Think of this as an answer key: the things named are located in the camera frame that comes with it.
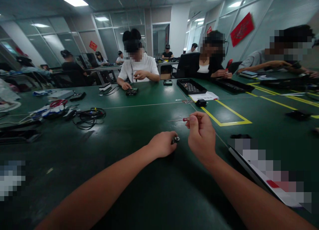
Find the green workbench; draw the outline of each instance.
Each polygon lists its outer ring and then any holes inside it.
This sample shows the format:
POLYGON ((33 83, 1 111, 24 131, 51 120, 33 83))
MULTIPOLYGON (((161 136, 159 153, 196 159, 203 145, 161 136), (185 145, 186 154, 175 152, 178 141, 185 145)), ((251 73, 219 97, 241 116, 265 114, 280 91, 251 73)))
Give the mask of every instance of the green workbench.
MULTIPOLYGON (((231 134, 249 134, 258 139, 259 149, 266 150, 266 159, 280 160, 277 170, 297 173, 296 181, 305 181, 304 191, 312 192, 312 201, 318 203, 319 138, 311 132, 311 128, 319 127, 317 103, 309 104, 307 97, 300 97, 307 100, 303 102, 280 96, 289 91, 267 91, 254 84, 256 80, 237 76, 234 79, 259 89, 253 90, 252 95, 234 95, 195 79, 220 97, 218 101, 208 101, 205 109, 184 104, 182 101, 190 97, 180 90, 176 80, 173 86, 164 86, 163 81, 134 83, 139 88, 136 96, 126 96, 122 89, 99 96, 97 86, 73 88, 87 94, 77 102, 81 110, 104 108, 106 118, 88 131, 77 129, 62 118, 48 120, 38 128, 42 136, 36 142, 0 146, 2 160, 27 162, 25 186, 9 201, 2 202, 6 209, 0 217, 2 225, 6 229, 33 229, 83 182, 146 145, 157 133, 175 130, 180 137, 175 153, 142 170, 94 229, 245 228, 216 182, 192 154, 185 123, 167 122, 194 111, 205 111, 212 117, 217 133, 216 152, 233 168, 250 178, 226 145, 231 134), (285 116, 291 108, 314 115, 309 121, 298 122, 285 116)), ((0 123, 19 121, 48 102, 45 96, 33 97, 30 92, 21 97, 22 106, 0 123)), ((319 227, 314 212, 295 211, 319 227)))

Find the white shirt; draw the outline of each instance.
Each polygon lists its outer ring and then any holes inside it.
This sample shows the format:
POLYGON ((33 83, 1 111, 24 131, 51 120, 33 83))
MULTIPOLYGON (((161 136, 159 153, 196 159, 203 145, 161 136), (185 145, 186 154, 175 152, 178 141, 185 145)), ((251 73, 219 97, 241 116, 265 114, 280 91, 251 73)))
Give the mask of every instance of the white shirt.
POLYGON ((198 50, 197 50, 197 49, 195 49, 193 52, 192 52, 192 50, 191 50, 191 49, 189 49, 188 51, 186 51, 186 54, 187 54, 187 53, 196 53, 196 52, 198 52, 198 50))
POLYGON ((124 61, 124 58, 118 57, 118 58, 116 59, 116 61, 117 61, 117 62, 124 61))
MULTIPOLYGON (((157 70, 157 66, 156 66, 156 62, 154 58, 148 55, 143 55, 142 60, 140 62, 135 62, 131 59, 125 60, 124 64, 122 65, 119 78, 126 80, 126 78, 128 77, 130 82, 136 82, 136 80, 134 80, 133 75, 138 70, 145 70, 153 74, 159 75, 159 71, 157 70)), ((145 78, 144 80, 137 80, 137 82, 143 82, 143 81, 150 81, 150 80, 148 78, 145 78)))
POLYGON ((208 69, 209 65, 199 65, 199 69, 198 69, 198 73, 208 73, 209 69, 208 69))

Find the metal tool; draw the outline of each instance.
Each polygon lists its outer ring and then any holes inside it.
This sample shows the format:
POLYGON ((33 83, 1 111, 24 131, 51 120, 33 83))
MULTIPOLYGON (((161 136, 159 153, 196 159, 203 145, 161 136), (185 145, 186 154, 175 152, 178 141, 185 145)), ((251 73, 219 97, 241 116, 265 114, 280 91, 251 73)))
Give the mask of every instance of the metal tool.
POLYGON ((189 117, 187 117, 187 118, 183 118, 183 119, 181 119, 181 120, 169 120, 168 122, 173 122, 173 121, 189 121, 189 117))

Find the red sign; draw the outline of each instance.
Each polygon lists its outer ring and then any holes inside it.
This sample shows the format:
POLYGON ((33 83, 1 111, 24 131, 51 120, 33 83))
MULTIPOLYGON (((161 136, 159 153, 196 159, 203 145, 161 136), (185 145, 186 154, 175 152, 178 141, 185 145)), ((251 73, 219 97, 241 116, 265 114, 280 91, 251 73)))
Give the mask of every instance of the red sign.
POLYGON ((243 20, 230 33, 233 47, 236 46, 242 39, 244 39, 253 29, 254 23, 250 12, 243 18, 243 20))
POLYGON ((212 32, 212 26, 210 26, 207 30, 207 34, 212 32))
POLYGON ((90 47, 92 50, 96 51, 97 45, 96 45, 93 41, 91 41, 89 47, 90 47))

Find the black tray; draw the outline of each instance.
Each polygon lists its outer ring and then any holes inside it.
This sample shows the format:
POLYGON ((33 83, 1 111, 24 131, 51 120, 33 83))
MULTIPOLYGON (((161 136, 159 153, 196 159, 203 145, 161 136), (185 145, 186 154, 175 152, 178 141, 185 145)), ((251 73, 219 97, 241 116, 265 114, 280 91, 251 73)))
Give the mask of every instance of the black tray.
POLYGON ((178 79, 177 85, 185 94, 205 94, 207 90, 192 79, 178 79))
POLYGON ((212 79, 212 82, 233 93, 251 92, 255 87, 232 79, 212 79))

